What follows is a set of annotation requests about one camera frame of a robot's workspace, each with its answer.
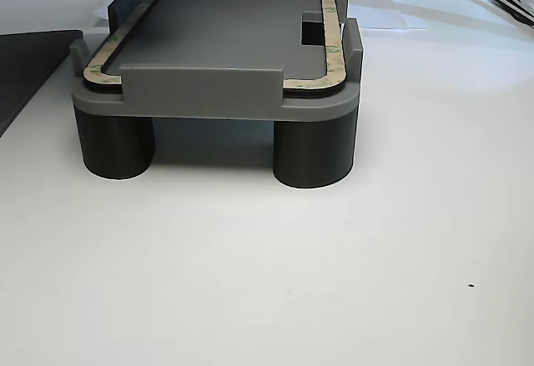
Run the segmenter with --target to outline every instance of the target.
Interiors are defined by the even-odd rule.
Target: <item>white table surface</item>
[[[269,123],[159,121],[148,172],[97,178],[64,63],[0,139],[0,364],[534,364],[534,31],[405,1],[430,29],[364,32],[328,188],[276,181]],[[0,0],[0,33],[100,6]]]

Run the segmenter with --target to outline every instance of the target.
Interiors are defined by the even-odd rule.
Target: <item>paper sheet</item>
[[[402,0],[349,0],[348,15],[356,18],[360,28],[368,29],[427,29],[424,20],[403,14],[397,3]]]

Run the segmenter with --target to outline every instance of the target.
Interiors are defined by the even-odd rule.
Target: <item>rounded rectangle frame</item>
[[[113,55],[127,42],[128,36],[136,24],[142,22],[156,1],[142,1],[93,56],[88,66],[83,70],[83,78],[91,87],[104,90],[122,88],[121,76],[106,74],[103,69],[105,69],[106,63],[113,59]],[[345,82],[345,59],[335,0],[321,0],[321,6],[325,27],[326,75],[315,80],[286,79],[284,80],[284,90],[313,93],[335,88]]]

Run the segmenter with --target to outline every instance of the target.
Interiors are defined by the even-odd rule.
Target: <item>black cylindrical leg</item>
[[[114,180],[149,168],[155,151],[152,118],[96,116],[74,107],[83,162],[92,173]]]
[[[334,120],[275,122],[274,173],[283,184],[318,188],[352,169],[358,108]]]

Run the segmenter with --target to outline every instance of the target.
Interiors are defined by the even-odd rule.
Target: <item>dark gray panel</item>
[[[81,31],[0,35],[0,135],[82,37]]]
[[[325,47],[302,45],[303,12],[321,13],[321,1],[159,0],[104,71],[119,75],[122,64],[169,63],[283,67],[285,79],[321,78]]]

